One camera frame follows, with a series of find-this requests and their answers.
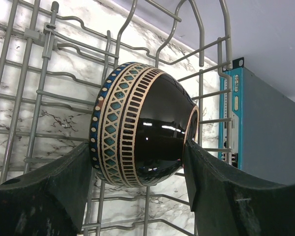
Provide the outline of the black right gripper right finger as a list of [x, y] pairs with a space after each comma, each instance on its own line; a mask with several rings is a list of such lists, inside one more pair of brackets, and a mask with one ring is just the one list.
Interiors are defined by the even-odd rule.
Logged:
[[247, 174], [194, 141], [184, 145], [183, 169], [201, 236], [295, 236], [295, 184]]

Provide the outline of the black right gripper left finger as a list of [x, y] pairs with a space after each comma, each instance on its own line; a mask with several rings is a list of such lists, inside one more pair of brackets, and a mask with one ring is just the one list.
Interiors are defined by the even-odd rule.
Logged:
[[76, 236], [91, 177], [87, 142], [0, 185], [0, 236]]

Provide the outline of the brown patterned bowl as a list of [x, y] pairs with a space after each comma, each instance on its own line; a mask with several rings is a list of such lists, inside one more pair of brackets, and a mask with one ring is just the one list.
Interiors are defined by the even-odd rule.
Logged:
[[184, 145], [197, 138], [198, 127], [198, 105], [175, 78], [144, 63], [121, 64], [94, 104], [92, 166], [110, 185], [157, 185], [182, 168]]

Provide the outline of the grey wire dish rack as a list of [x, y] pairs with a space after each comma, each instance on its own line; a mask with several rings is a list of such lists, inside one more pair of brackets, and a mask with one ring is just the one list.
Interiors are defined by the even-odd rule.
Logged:
[[[110, 73], [127, 62], [159, 68], [175, 78], [199, 108], [196, 144], [217, 130], [217, 87], [206, 79], [231, 68], [230, 15], [220, 1], [224, 32], [206, 40], [200, 5], [174, 1], [163, 33], [112, 0], [0, 0], [0, 185], [72, 151], [89, 146], [98, 93]], [[82, 230], [77, 236], [195, 236], [181, 168], [154, 186], [105, 183], [91, 163]]]

